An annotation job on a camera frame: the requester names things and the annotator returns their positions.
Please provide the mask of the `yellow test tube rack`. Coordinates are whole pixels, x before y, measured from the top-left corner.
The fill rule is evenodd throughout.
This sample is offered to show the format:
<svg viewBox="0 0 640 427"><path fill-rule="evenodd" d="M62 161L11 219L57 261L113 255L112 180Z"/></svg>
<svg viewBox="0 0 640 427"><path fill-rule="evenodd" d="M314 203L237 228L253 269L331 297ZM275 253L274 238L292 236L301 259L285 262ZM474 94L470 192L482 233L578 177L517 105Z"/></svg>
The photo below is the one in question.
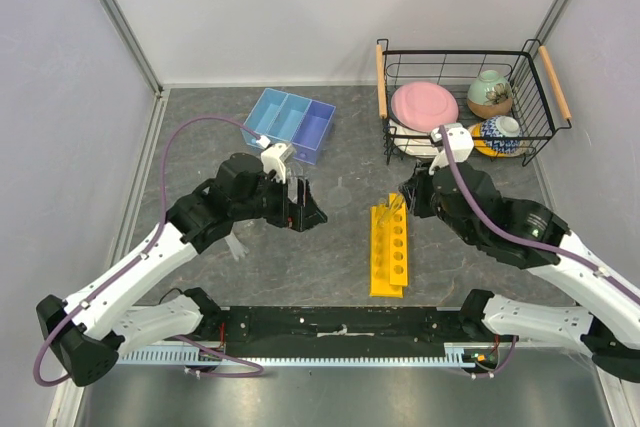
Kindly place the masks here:
<svg viewBox="0 0 640 427"><path fill-rule="evenodd" d="M409 284L407 207L404 201L402 208L393 217L389 215L380 229L375 227L378 204L370 209L369 295L402 298Z"/></svg>

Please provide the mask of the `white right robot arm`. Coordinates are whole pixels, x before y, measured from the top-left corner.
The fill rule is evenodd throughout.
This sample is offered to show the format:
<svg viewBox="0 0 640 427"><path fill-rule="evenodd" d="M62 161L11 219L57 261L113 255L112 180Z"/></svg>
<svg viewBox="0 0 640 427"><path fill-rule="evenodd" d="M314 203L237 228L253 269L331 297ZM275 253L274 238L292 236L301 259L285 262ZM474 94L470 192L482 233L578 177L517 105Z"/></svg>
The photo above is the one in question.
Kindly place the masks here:
<svg viewBox="0 0 640 427"><path fill-rule="evenodd" d="M474 289L458 328L467 339L529 338L585 354L605 372L639 380L639 290L590 252L539 202L503 196L468 163L435 172L419 164L399 188L409 212L436 217L465 244L553 284L572 307L527 304Z"/></svg>

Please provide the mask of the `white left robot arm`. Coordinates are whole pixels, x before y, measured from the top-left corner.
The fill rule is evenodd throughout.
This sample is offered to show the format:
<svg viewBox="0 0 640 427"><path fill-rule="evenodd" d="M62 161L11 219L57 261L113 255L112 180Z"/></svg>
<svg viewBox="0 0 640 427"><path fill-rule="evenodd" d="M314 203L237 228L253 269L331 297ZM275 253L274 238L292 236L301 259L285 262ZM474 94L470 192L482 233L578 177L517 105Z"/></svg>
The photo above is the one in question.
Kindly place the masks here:
<svg viewBox="0 0 640 427"><path fill-rule="evenodd" d="M288 197L286 156L275 145L253 156L235 153L216 175L179 198L152 232L101 277L66 298L49 294L36 306L44 344L33 367L35 381L49 387L40 373L52 352L75 385L88 386L120 357L159 340L216 335L221 310L200 288L186 290L166 305L130 313L145 293L178 267L231 234L235 223L264 220L296 232L327 221L306 179L297 197Z"/></svg>

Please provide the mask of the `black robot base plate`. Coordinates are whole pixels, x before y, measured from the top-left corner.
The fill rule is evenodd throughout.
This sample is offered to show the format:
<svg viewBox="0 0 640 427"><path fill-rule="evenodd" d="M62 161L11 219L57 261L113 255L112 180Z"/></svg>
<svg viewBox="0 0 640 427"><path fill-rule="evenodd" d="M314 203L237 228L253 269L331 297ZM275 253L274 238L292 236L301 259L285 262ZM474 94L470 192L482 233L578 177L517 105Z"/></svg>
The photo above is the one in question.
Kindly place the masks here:
<svg viewBox="0 0 640 427"><path fill-rule="evenodd" d="M512 337L494 334L466 308L280 307L222 308L200 288L181 292L204 309L188 337L220 341L234 357L436 356L446 343L506 346Z"/></svg>

